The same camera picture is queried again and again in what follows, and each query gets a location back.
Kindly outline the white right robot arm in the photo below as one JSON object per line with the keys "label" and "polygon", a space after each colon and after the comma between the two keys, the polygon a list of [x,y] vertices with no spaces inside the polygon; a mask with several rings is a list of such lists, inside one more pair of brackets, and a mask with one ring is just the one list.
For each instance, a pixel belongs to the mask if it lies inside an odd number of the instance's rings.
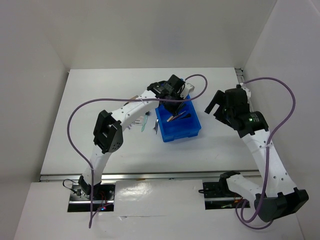
{"label": "white right robot arm", "polygon": [[247,91],[241,87],[218,90],[205,109],[216,120],[237,131],[240,139],[251,152],[263,178],[263,185],[246,179],[232,170],[222,173],[218,190],[223,196],[236,193],[249,202],[265,223],[296,213],[308,200],[306,190],[298,189],[286,171],[272,143],[269,126],[259,111],[251,111]]}

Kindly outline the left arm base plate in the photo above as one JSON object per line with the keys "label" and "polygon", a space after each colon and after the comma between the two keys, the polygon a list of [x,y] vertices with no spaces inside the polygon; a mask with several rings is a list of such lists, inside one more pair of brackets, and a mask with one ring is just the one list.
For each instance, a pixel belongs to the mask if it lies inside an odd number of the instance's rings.
{"label": "left arm base plate", "polygon": [[[67,211],[69,213],[90,212],[90,195],[87,195],[75,180],[65,179],[62,186],[70,190]],[[103,183],[93,197],[93,212],[99,209],[100,212],[114,211],[116,185],[114,183]]]}

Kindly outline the mint eyebrow razor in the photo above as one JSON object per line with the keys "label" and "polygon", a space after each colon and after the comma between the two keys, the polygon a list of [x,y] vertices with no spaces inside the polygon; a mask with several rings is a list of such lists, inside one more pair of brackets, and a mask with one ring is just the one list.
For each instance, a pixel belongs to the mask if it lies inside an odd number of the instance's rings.
{"label": "mint eyebrow razor", "polygon": [[147,121],[148,121],[148,115],[145,114],[143,117],[141,132],[143,132],[145,130],[145,126],[146,126]]}

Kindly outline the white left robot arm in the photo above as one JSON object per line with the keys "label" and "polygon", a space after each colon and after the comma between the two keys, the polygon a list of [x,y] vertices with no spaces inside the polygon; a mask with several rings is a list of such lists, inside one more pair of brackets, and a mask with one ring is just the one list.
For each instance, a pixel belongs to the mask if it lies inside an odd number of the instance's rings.
{"label": "white left robot arm", "polygon": [[150,84],[134,102],[111,112],[101,111],[93,130],[94,147],[89,159],[91,166],[86,168],[78,181],[81,194],[88,200],[97,197],[104,168],[111,154],[122,146],[123,131],[134,120],[159,105],[164,105],[173,116],[177,115],[183,106],[181,101],[194,89],[193,85],[173,74],[167,81]]}

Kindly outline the red silver lip pencil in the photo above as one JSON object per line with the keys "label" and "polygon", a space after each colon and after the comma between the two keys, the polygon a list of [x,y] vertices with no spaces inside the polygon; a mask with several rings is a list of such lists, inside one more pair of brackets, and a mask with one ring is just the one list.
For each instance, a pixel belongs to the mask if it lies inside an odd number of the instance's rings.
{"label": "red silver lip pencil", "polygon": [[183,111],[183,112],[179,113],[178,115],[174,116],[174,117],[172,118],[172,120],[175,120],[175,119],[183,116],[186,112],[187,112],[187,111]]}

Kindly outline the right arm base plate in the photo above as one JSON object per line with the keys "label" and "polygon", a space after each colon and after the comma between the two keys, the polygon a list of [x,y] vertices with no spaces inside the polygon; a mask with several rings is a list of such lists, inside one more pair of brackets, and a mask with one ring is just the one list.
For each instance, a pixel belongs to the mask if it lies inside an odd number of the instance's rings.
{"label": "right arm base plate", "polygon": [[243,200],[238,193],[223,189],[218,181],[203,182],[198,193],[204,197],[206,210],[234,209]]}

